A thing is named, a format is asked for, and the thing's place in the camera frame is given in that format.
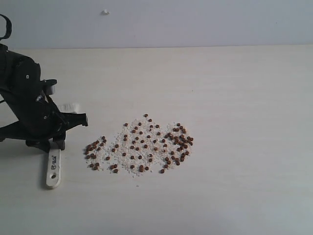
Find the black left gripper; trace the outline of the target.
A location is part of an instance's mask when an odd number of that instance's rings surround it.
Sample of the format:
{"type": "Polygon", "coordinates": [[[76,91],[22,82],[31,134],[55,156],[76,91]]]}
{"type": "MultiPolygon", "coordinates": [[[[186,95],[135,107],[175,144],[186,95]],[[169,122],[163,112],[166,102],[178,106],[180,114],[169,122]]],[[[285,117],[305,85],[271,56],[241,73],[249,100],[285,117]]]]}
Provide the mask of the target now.
{"type": "Polygon", "coordinates": [[[0,128],[0,141],[24,140],[28,147],[64,150],[66,131],[88,126],[87,114],[60,112],[41,86],[41,67],[32,58],[0,46],[0,95],[17,121],[0,128]]]}

